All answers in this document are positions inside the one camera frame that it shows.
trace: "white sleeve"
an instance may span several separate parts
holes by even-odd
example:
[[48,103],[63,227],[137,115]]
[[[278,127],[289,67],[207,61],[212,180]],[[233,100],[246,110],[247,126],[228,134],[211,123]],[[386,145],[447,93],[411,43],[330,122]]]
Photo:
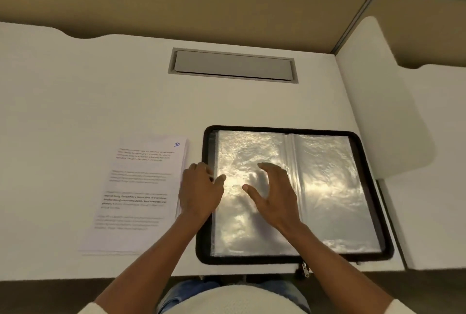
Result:
[[398,299],[394,299],[388,306],[385,314],[414,314],[414,311],[405,306]]
[[98,304],[89,303],[78,314],[107,314],[107,312],[103,310]]

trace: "forearm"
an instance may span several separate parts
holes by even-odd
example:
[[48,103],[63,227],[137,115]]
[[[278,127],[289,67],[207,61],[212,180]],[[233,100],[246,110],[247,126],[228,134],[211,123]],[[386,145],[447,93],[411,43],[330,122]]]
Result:
[[96,303],[108,314],[152,313],[186,246],[202,221],[181,214],[173,226],[121,273]]
[[383,314],[386,311],[393,298],[319,241],[306,225],[301,224],[297,230],[284,235],[343,313]]

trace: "stack of paper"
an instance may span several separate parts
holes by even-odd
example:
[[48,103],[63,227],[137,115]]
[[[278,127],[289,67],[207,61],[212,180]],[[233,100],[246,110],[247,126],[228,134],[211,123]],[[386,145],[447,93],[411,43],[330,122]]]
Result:
[[123,138],[80,250],[142,253],[156,242],[177,217],[186,149],[177,136]]

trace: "white sweater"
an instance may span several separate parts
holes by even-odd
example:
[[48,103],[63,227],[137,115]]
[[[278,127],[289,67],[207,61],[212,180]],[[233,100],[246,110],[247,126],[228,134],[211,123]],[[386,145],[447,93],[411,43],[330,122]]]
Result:
[[[195,295],[166,312],[167,314],[303,314],[285,297],[252,286],[224,286]],[[95,303],[88,304],[80,314],[106,314]],[[385,314],[413,314],[399,300],[394,300]]]

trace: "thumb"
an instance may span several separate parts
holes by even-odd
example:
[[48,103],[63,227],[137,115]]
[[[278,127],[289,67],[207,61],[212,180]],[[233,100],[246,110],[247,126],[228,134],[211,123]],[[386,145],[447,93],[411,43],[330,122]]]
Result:
[[225,182],[226,175],[222,174],[221,176],[218,176],[217,179],[213,182],[215,186],[218,188],[223,188],[223,183]]
[[243,185],[243,190],[248,193],[248,195],[253,199],[254,203],[256,204],[257,209],[264,205],[264,198],[260,196],[259,192],[256,190],[255,187],[250,186],[248,184]]

